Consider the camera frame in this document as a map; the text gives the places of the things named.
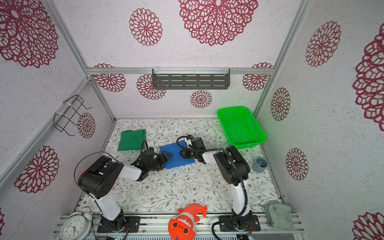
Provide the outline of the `blue tank top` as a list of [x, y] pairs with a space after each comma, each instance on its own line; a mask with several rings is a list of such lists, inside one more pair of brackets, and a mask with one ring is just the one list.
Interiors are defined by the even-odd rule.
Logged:
[[176, 168], [176, 167], [182, 167], [186, 165], [191, 165], [195, 163], [195, 159], [185, 159], [182, 157], [180, 152], [183, 150], [180, 148], [176, 143], [162, 146], [160, 147], [161, 152], [166, 153], [168, 155], [172, 155], [170, 159], [167, 161], [165, 168], [167, 170]]

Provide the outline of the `green tank top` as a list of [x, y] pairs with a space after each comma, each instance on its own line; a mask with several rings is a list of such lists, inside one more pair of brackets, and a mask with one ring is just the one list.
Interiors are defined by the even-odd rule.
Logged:
[[126, 130], [121, 132], [118, 151], [140, 150], [146, 139], [146, 130]]

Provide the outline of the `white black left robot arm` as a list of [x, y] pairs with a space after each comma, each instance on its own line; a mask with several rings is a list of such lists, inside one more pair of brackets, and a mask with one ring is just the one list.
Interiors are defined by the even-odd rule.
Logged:
[[75, 178], [75, 181], [80, 189], [94, 199], [104, 223], [119, 231], [125, 224], [125, 218], [123, 210], [112, 194], [117, 179], [125, 178], [141, 182], [149, 172], [163, 170], [172, 156], [163, 152], [155, 153], [150, 149], [139, 154], [132, 164], [126, 165], [107, 153]]

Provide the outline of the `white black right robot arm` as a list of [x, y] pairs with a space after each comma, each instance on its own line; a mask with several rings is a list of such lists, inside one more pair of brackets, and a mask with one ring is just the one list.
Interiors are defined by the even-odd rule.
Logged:
[[182, 147], [182, 157], [196, 157], [198, 160], [207, 161], [204, 155], [211, 155], [224, 180], [230, 185], [233, 199], [233, 216], [228, 221], [234, 221], [238, 228], [243, 229], [252, 219], [252, 211], [249, 206], [247, 193], [247, 180], [250, 166], [235, 146], [225, 149], [198, 150]]

